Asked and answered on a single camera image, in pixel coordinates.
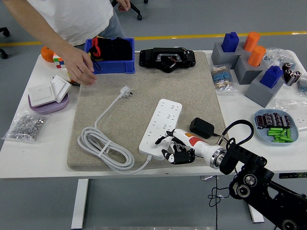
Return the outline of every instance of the chair wheel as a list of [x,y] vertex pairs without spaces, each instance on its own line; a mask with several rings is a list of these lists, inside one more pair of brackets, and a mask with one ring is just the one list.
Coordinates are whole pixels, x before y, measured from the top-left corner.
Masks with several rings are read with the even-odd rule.
[[9,36],[10,35],[10,31],[8,31],[8,30],[3,31],[3,35],[6,36],[6,37]]
[[7,55],[5,52],[1,52],[1,53],[0,53],[0,58],[2,58],[2,59],[7,59],[7,58],[8,58],[8,55]]

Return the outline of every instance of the light blue tray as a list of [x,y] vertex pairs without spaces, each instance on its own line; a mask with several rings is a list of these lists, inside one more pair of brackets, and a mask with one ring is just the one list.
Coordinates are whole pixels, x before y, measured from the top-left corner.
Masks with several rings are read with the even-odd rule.
[[[270,136],[267,135],[268,130],[269,130],[268,128],[257,129],[256,117],[259,116],[259,115],[272,114],[272,113],[278,113],[280,116],[286,115],[286,116],[289,117],[291,139],[293,140],[293,142],[288,142],[288,143],[272,142],[274,140],[274,137],[270,137]],[[292,117],[288,113],[286,113],[282,110],[278,110],[278,109],[260,109],[260,110],[258,110],[254,115],[254,126],[255,126],[255,133],[258,134],[260,139],[265,141],[266,143],[268,143],[270,145],[286,146],[286,145],[290,145],[290,144],[294,143],[298,138],[298,131],[297,131],[297,128],[295,126],[294,120],[292,119]]]

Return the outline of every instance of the blue plastic bin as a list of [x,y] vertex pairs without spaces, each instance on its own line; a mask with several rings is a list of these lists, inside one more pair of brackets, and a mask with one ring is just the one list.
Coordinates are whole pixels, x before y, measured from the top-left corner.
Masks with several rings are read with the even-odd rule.
[[[124,61],[98,61],[97,63],[101,67],[100,70],[96,68],[94,65],[94,74],[99,73],[135,73],[134,68],[134,59],[135,59],[135,51],[134,51],[134,38],[124,38],[128,40],[132,47],[132,60],[124,60]],[[89,49],[92,47],[92,40],[87,39],[85,42],[84,50],[86,53],[89,52]]]

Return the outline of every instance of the person's hand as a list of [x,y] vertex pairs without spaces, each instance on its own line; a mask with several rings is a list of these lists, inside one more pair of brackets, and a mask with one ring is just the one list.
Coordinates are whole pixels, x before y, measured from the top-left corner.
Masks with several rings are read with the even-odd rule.
[[93,74],[93,63],[87,53],[70,46],[62,50],[59,56],[64,60],[65,67],[72,80],[83,85],[96,83],[97,77]]
[[116,0],[119,5],[118,5],[118,10],[120,12],[123,11],[128,11],[130,9],[130,0]]

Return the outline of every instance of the black power adapter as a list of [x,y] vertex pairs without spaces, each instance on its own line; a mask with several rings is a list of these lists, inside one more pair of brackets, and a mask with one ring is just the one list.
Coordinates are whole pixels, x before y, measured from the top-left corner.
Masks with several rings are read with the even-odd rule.
[[200,119],[199,117],[196,117],[191,122],[190,131],[205,139],[208,139],[211,136],[219,136],[214,133],[214,126],[212,124]]

